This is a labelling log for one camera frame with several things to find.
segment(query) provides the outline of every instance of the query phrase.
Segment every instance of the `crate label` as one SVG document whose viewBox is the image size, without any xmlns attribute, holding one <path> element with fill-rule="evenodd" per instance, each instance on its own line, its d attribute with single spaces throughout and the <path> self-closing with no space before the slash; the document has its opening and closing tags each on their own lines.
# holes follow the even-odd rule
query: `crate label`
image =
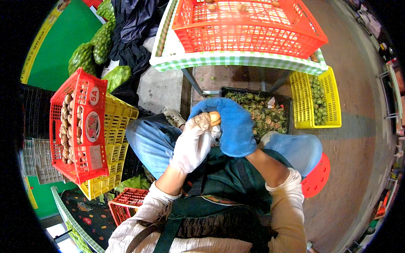
<svg viewBox="0 0 405 253">
<path fill-rule="evenodd" d="M 90 91 L 90 104 L 93 106 L 98 103 L 98 99 L 100 98 L 100 91 L 97 87 L 93 87 L 92 91 Z"/>
<path fill-rule="evenodd" d="M 96 112 L 90 112 L 86 118 L 86 136 L 90 142 L 95 142 L 100 135 L 100 117 Z"/>
<path fill-rule="evenodd" d="M 102 168 L 100 145 L 90 146 L 90 159 L 92 161 L 93 170 Z"/>
</svg>

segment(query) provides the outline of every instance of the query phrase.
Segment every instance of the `white sleeve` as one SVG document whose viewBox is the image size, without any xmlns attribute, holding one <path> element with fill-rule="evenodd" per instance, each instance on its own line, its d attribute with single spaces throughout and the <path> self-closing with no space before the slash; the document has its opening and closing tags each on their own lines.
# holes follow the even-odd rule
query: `white sleeve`
<svg viewBox="0 0 405 253">
<path fill-rule="evenodd" d="M 160 211 L 170 202 L 181 197 L 169 195 L 155 186 L 155 182 L 149 188 L 149 193 L 143 200 L 142 206 L 136 214 L 121 223 L 108 240 L 106 253 L 125 252 L 132 239 L 143 229 L 137 226 L 138 220 L 153 222 L 158 218 Z"/>
<path fill-rule="evenodd" d="M 269 242 L 269 249 L 272 253 L 306 253 L 301 175 L 293 168 L 288 169 L 290 175 L 281 185 L 271 188 L 266 183 L 266 189 L 273 195 L 271 228 L 278 232 Z"/>
</svg>

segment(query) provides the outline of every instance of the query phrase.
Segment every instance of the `white shirt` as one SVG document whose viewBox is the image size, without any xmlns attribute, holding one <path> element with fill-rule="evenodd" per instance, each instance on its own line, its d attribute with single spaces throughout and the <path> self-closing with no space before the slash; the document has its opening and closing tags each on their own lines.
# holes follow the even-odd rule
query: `white shirt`
<svg viewBox="0 0 405 253">
<path fill-rule="evenodd" d="M 301 190 L 301 175 L 298 171 L 288 168 L 290 175 L 284 183 L 266 189 L 273 195 L 271 204 L 271 227 L 278 232 L 276 239 L 269 241 L 271 253 L 276 252 L 303 252 L 307 245 L 304 232 L 304 214 L 302 203 L 304 195 Z M 111 235 L 106 253 L 125 253 L 132 239 L 145 227 L 138 224 L 138 220 L 153 222 L 159 212 L 171 201 L 181 197 L 166 194 L 159 190 L 155 183 L 149 189 L 148 195 L 139 207 L 134 217 L 121 223 Z M 150 234 L 133 252 L 153 252 L 160 233 Z M 236 239 L 226 238 L 174 238 L 170 253 L 174 252 L 249 252 L 252 244 Z"/>
</svg>

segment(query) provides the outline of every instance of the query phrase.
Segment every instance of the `blue jeans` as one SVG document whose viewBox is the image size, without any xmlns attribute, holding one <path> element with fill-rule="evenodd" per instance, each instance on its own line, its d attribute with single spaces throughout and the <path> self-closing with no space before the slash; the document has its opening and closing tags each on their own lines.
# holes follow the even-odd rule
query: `blue jeans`
<svg viewBox="0 0 405 253">
<path fill-rule="evenodd" d="M 169 165 L 181 133 L 179 128 L 169 124 L 163 113 L 133 120 L 125 131 L 135 154 L 156 179 Z M 307 176 L 322 156 L 322 144 L 312 134 L 274 133 L 264 148 L 280 153 L 302 176 Z"/>
</svg>

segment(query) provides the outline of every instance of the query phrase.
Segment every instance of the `concrete floor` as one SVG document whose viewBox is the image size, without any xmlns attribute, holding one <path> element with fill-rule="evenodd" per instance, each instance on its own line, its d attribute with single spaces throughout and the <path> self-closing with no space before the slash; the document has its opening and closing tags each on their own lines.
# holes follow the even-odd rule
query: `concrete floor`
<svg viewBox="0 0 405 253">
<path fill-rule="evenodd" d="M 368 226 L 393 162 L 396 138 L 389 121 L 384 120 L 384 97 L 375 78 L 382 72 L 375 38 L 370 38 L 356 23 L 342 0 L 303 2 L 328 37 L 329 43 L 321 50 L 334 70 L 342 110 L 341 128 L 292 129 L 293 134 L 318 136 L 331 163 L 325 188 L 304 201 L 304 225 L 307 239 L 315 243 L 319 252 L 338 253 Z M 139 105 L 155 113 L 170 106 L 178 110 L 181 74 L 154 71 L 149 69 L 144 74 L 147 85 L 140 85 Z M 194 68 L 193 74 L 203 90 L 218 90 L 221 86 L 259 90 L 261 81 L 273 83 L 280 75 L 269 68 L 264 72 L 262 78 L 257 67 L 203 66 Z M 173 78 L 171 86 L 166 85 L 168 78 Z M 287 82 L 278 92 L 291 95 L 290 84 Z M 191 92 L 192 105 L 202 99 L 194 90 Z"/>
</svg>

